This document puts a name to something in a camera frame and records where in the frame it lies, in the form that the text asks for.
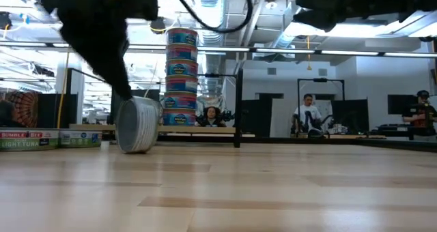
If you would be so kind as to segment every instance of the woman with dark hair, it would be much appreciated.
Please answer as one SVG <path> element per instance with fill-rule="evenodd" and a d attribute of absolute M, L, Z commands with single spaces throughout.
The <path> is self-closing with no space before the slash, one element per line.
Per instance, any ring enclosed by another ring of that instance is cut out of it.
<path fill-rule="evenodd" d="M 226 127 L 226 123 L 220 118 L 220 109 L 209 106 L 203 110 L 203 117 L 197 120 L 202 127 Z"/>
<path fill-rule="evenodd" d="M 0 127 L 24 128 L 15 121 L 15 107 L 11 102 L 0 100 Z"/>

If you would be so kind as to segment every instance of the cap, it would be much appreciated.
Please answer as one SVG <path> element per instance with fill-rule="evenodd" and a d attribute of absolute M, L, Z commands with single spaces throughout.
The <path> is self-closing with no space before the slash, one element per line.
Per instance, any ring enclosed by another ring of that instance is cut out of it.
<path fill-rule="evenodd" d="M 421 91 L 417 92 L 417 96 L 421 97 L 421 98 L 428 98 L 429 92 L 426 90 L 421 90 Z"/>

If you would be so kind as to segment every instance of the stacked tuna cans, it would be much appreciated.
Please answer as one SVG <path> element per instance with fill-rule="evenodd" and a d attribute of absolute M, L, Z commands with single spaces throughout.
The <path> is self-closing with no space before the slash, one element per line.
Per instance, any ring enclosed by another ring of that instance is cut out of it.
<path fill-rule="evenodd" d="M 174 28 L 167 32 L 165 126 L 194 126 L 197 105 L 197 32 Z"/>

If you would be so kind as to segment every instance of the wooden floor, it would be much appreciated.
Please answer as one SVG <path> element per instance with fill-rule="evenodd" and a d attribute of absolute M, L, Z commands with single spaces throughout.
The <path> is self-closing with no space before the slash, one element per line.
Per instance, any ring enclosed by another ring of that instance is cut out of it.
<path fill-rule="evenodd" d="M 2 232 L 437 231 L 437 154 L 180 143 L 0 153 Z"/>

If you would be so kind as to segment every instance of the black cable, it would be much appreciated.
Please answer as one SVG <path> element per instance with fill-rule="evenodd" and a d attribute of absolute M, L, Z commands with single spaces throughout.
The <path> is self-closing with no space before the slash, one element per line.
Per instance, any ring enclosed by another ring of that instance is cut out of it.
<path fill-rule="evenodd" d="M 197 16 L 197 14 L 194 12 L 194 10 L 185 2 L 185 0 L 179 0 L 179 1 L 186 8 L 188 13 L 190 13 L 191 16 L 195 20 L 197 20 L 197 22 L 200 23 L 200 25 L 202 25 L 203 27 L 205 27 L 209 31 L 214 31 L 214 32 L 217 32 L 217 33 L 232 33 L 232 32 L 239 31 L 239 30 L 243 29 L 243 27 L 245 27 L 251 21 L 251 19 L 252 19 L 252 13 L 253 13 L 253 2 L 252 2 L 252 0 L 247 0 L 247 13 L 246 13 L 246 18 L 244 19 L 244 21 L 239 26 L 237 26 L 235 28 L 228 28 L 228 29 L 221 29 L 220 27 L 211 27 L 211 26 L 205 24 Z"/>

